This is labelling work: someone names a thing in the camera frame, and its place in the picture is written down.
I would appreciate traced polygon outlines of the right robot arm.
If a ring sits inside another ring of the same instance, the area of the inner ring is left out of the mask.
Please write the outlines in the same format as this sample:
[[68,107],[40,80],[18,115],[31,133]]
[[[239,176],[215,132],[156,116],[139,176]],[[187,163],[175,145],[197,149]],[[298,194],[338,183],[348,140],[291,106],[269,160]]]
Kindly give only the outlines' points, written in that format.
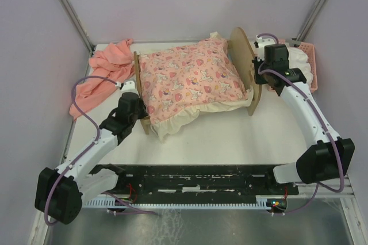
[[277,194],[285,183],[318,183],[344,180],[355,145],[343,139],[330,125],[312,97],[304,73],[292,68],[285,44],[257,41],[254,65],[255,82],[269,85],[293,113],[304,136],[307,150],[294,163],[274,167],[264,179],[264,188]]

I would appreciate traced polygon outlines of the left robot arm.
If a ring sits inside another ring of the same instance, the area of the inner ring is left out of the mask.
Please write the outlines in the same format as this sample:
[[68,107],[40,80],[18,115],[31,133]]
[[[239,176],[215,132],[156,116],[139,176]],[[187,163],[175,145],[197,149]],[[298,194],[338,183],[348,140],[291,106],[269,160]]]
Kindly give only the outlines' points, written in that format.
[[118,106],[101,122],[97,135],[78,155],[55,169],[44,168],[38,177],[35,207],[44,214],[45,223],[69,224],[82,206],[96,196],[112,190],[122,193],[127,179],[112,167],[91,171],[108,153],[131,134],[137,120],[145,115],[145,105],[136,90],[121,94]]

